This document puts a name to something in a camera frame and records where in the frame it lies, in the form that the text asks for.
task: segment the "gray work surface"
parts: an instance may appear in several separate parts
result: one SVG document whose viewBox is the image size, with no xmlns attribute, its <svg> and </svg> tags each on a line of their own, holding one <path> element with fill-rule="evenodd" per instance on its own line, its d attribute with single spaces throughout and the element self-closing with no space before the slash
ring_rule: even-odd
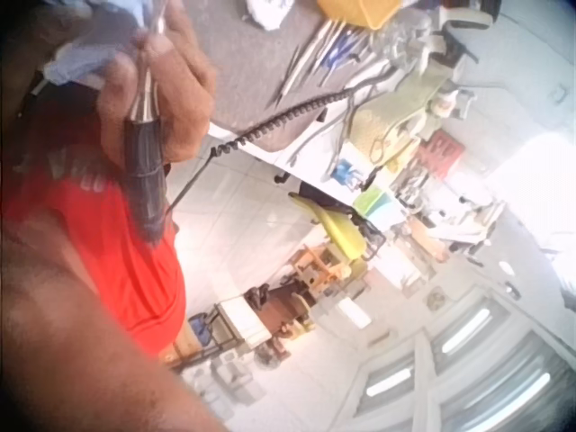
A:
<svg viewBox="0 0 576 432">
<path fill-rule="evenodd" d="M 279 30 L 266 31 L 249 17 L 245 0 L 185 2 L 200 46 L 218 70 L 212 122 L 242 132 L 299 102 L 342 89 L 350 68 L 338 71 L 324 88 L 321 69 L 303 88 L 289 93 L 275 111 L 276 96 L 297 46 L 305 49 L 326 17 L 315 0 L 296 0 Z M 321 110 L 305 114 L 254 144 L 267 151 L 290 145 Z"/>
</svg>

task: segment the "fluorescent light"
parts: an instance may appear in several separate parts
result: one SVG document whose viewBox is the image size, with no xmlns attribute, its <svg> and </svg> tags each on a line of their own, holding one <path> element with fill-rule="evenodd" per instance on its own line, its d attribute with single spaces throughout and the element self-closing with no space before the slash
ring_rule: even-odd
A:
<svg viewBox="0 0 576 432">
<path fill-rule="evenodd" d="M 395 373 L 393 376 L 382 380 L 375 385 L 371 385 L 366 390 L 366 394 L 371 398 L 377 394 L 384 393 L 391 389 L 392 387 L 396 387 L 398 384 L 403 383 L 404 381 L 408 380 L 412 376 L 412 372 L 410 369 L 402 369 L 401 371 Z"/>
<path fill-rule="evenodd" d="M 368 314 L 349 297 L 339 301 L 337 306 L 359 329 L 363 329 L 372 322 Z"/>
<path fill-rule="evenodd" d="M 480 425 L 468 429 L 466 432 L 486 432 L 497 426 L 499 423 L 510 417 L 516 411 L 526 405 L 532 398 L 534 398 L 548 383 L 550 382 L 550 374 L 545 373 L 540 376 L 526 391 L 512 401 L 505 408 L 501 409 L 492 417 L 483 421 Z"/>
<path fill-rule="evenodd" d="M 474 318 L 472 318 L 466 325 L 464 325 L 458 333 L 450 337 L 448 341 L 442 345 L 442 352 L 444 354 L 449 353 L 458 347 L 462 342 L 464 342 L 476 329 L 478 329 L 484 321 L 490 316 L 490 311 L 488 309 L 482 309 Z"/>
<path fill-rule="evenodd" d="M 502 271 L 508 276 L 516 276 L 516 273 L 514 273 L 512 265 L 508 264 L 506 261 L 500 261 L 498 265 L 500 266 Z"/>
</svg>

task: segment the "black handle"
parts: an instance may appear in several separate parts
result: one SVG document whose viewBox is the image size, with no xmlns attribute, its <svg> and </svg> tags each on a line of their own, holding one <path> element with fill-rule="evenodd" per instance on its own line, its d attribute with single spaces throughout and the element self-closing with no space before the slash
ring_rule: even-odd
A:
<svg viewBox="0 0 576 432">
<path fill-rule="evenodd" d="M 141 238 L 155 246 L 164 236 L 166 217 L 160 120 L 127 121 L 124 133 L 124 190 Z"/>
</svg>

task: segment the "red shirt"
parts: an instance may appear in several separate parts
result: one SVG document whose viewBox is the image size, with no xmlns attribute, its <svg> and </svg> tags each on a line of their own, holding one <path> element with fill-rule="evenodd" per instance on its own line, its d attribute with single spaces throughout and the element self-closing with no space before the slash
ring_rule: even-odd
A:
<svg viewBox="0 0 576 432">
<path fill-rule="evenodd" d="M 77 126 L 84 136 L 98 135 L 93 123 Z M 18 222 L 37 211 L 55 212 L 103 305 L 146 352 L 156 355 L 176 339 L 185 319 L 174 225 L 166 223 L 156 247 L 140 240 L 99 148 L 74 141 L 64 147 L 47 145 L 52 149 L 41 158 L 16 169 L 21 187 L 8 197 L 4 216 Z"/>
</svg>

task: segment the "plastic container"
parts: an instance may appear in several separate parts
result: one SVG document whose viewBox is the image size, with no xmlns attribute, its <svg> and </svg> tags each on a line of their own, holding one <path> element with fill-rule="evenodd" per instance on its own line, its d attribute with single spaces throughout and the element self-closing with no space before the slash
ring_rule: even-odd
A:
<svg viewBox="0 0 576 432">
<path fill-rule="evenodd" d="M 334 21 L 378 30 L 401 8 L 401 0 L 318 0 L 320 8 Z"/>
</svg>

